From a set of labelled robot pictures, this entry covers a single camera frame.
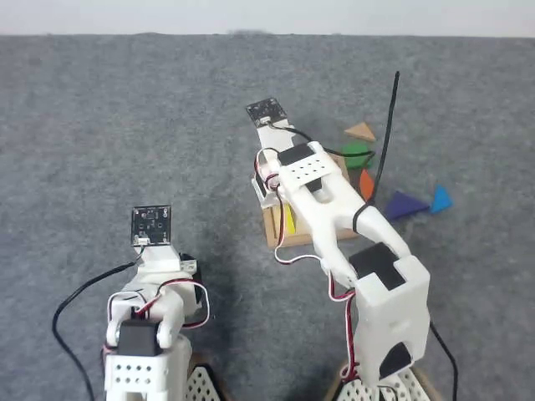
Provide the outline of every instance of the colored block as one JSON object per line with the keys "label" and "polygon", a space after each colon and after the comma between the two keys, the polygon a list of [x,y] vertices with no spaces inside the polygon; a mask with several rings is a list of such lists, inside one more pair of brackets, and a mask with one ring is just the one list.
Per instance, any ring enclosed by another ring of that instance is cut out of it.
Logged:
{"label": "colored block", "polygon": [[433,204],[431,205],[430,212],[438,213],[439,211],[443,211],[444,209],[447,209],[452,205],[453,202],[451,201],[451,198],[448,195],[446,188],[441,185],[437,185],[435,189],[435,199],[433,200]]}
{"label": "colored block", "polygon": [[371,178],[368,171],[365,169],[363,169],[360,173],[359,188],[360,195],[365,201],[367,201],[371,197],[372,192],[374,191],[374,179]]}
{"label": "colored block", "polygon": [[293,213],[288,203],[284,204],[284,231],[286,234],[295,234],[295,224],[293,223]]}
{"label": "colored block", "polygon": [[429,209],[429,205],[426,203],[397,190],[390,203],[386,206],[385,216],[387,220],[392,221],[403,216],[415,214],[418,211],[426,211],[427,209]]}
{"label": "colored block", "polygon": [[373,132],[371,132],[371,129],[369,129],[369,126],[366,123],[354,125],[351,128],[347,128],[344,132],[347,135],[351,135],[359,140],[375,142],[375,135]]}
{"label": "colored block", "polygon": [[[348,154],[348,153],[364,153],[367,152],[368,146],[366,144],[363,144],[362,142],[353,142],[348,145],[344,145],[342,147],[342,153]],[[369,155],[367,156],[356,156],[356,157],[346,157],[345,158],[345,165],[348,169],[359,169],[361,167],[370,167],[371,166],[371,159],[369,159]]]}

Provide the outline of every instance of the orange block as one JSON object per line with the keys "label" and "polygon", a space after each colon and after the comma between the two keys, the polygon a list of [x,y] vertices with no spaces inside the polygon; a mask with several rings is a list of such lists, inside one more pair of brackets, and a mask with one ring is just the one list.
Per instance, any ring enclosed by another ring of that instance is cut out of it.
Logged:
{"label": "orange block", "polygon": [[359,188],[360,194],[367,201],[374,191],[374,179],[369,176],[368,171],[365,169],[362,169],[362,173],[360,173]]}

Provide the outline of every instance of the white wall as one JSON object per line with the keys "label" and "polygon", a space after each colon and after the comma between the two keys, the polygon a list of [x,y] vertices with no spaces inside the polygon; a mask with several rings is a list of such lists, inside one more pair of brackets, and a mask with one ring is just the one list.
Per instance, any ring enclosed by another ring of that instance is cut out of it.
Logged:
{"label": "white wall", "polygon": [[0,33],[535,37],[535,0],[0,0]]}

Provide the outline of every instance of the green block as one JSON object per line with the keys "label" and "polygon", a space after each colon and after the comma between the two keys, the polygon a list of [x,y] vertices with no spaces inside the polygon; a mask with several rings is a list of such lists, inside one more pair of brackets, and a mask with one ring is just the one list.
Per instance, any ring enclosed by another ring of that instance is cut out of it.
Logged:
{"label": "green block", "polygon": [[[351,142],[350,144],[342,146],[342,153],[363,153],[367,152],[368,146],[362,142]],[[346,157],[345,166],[348,169],[361,169],[363,167],[370,167],[372,165],[373,158],[369,159],[368,163],[364,165],[368,156],[356,156],[356,157]]]}

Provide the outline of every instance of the red and white wire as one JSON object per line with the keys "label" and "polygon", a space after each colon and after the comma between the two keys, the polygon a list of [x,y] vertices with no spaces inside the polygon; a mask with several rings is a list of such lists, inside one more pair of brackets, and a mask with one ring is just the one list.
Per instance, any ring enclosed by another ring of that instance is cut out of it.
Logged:
{"label": "red and white wire", "polygon": [[208,298],[208,290],[206,287],[204,287],[199,282],[196,282],[195,280],[192,280],[190,278],[174,278],[171,280],[167,280],[166,282],[162,282],[160,286],[158,287],[158,290],[156,291],[156,296],[152,298],[150,301],[148,301],[143,307],[135,311],[136,315],[142,315],[143,313],[149,311],[152,306],[161,298],[161,289],[165,286],[169,286],[170,284],[177,284],[187,282],[190,284],[193,284],[194,287],[199,287],[202,291],[204,291],[205,299],[206,299],[206,317],[201,320],[200,322],[194,322],[194,323],[185,323],[183,325],[184,328],[198,328],[204,326],[208,320],[210,320],[210,299]]}
{"label": "red and white wire", "polygon": [[345,382],[350,382],[357,378],[357,362],[354,357],[354,337],[353,337],[353,323],[351,319],[351,302],[354,298],[354,292],[345,302],[345,339],[348,352],[348,363],[340,369],[340,378]]}
{"label": "red and white wire", "polygon": [[343,295],[334,294],[334,279],[331,271],[329,276],[329,298],[334,302],[345,302],[345,340],[346,349],[348,353],[348,363],[340,370],[340,377],[344,381],[353,380],[356,377],[355,369],[357,363],[354,357],[354,336],[353,336],[353,322],[351,318],[351,302],[353,301],[355,292],[350,290]]}
{"label": "red and white wire", "polygon": [[318,255],[313,255],[313,254],[300,255],[300,256],[293,257],[292,259],[282,259],[278,255],[278,250],[283,246],[283,243],[284,243],[284,236],[286,232],[286,216],[284,215],[283,199],[278,193],[278,186],[274,188],[274,190],[275,190],[275,195],[278,198],[278,203],[280,206],[280,213],[281,213],[281,218],[280,218],[280,223],[279,223],[280,227],[278,230],[278,243],[277,243],[277,246],[275,246],[275,250],[273,252],[273,255],[275,256],[275,260],[278,261],[282,265],[291,265],[292,263],[295,263],[296,261],[302,261],[302,259],[315,259],[321,262],[321,257],[319,257]]}
{"label": "red and white wire", "polygon": [[[264,151],[264,149],[258,151],[257,157],[255,159],[255,170],[258,172],[258,157],[260,154]],[[279,232],[278,232],[278,243],[277,246],[275,246],[275,250],[273,252],[275,256],[275,260],[277,260],[279,263],[283,265],[291,265],[292,263],[296,261],[300,261],[302,259],[316,259],[317,261],[321,262],[321,257],[317,255],[301,255],[296,256],[292,259],[282,259],[278,255],[278,250],[283,246],[284,243],[284,237],[286,233],[286,216],[284,215],[284,203],[283,199],[281,198],[280,194],[278,193],[278,188],[280,186],[279,183],[275,185],[270,185],[270,181],[274,178],[278,177],[277,173],[272,173],[266,177],[265,180],[262,180],[264,185],[268,190],[272,190],[275,192],[275,195],[278,198],[278,203],[280,206],[280,223],[279,223]],[[354,298],[354,290],[351,290],[349,292],[346,292],[343,295],[334,295],[334,279],[331,271],[329,271],[329,298],[334,302],[346,302],[345,303],[345,337],[346,337],[346,349],[348,353],[348,363],[340,370],[340,377],[345,382],[351,381],[357,377],[356,374],[356,367],[357,363],[355,361],[354,356],[354,336],[353,336],[353,323],[351,318],[351,302]]]}
{"label": "red and white wire", "polygon": [[255,156],[254,158],[254,170],[255,170],[255,173],[257,173],[259,176],[260,176],[260,179],[262,180],[262,182],[265,182],[265,180],[267,179],[264,179],[262,177],[262,174],[260,173],[260,155],[262,153],[264,153],[266,150],[271,150],[273,152],[278,152],[276,149],[274,148],[261,148],[258,152],[257,152],[257,155]]}

